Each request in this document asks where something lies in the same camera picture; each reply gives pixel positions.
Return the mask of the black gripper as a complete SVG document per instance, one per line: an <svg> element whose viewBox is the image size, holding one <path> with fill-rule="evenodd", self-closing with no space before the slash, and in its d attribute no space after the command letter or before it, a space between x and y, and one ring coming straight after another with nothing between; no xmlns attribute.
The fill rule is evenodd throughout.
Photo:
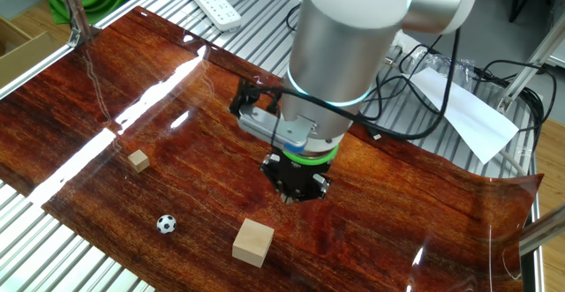
<svg viewBox="0 0 565 292"><path fill-rule="evenodd" d="M260 165L260 171L279 193L284 204L297 201L324 199L331 181L322 175L322 165L305 165L285 154L269 153Z"/></svg>

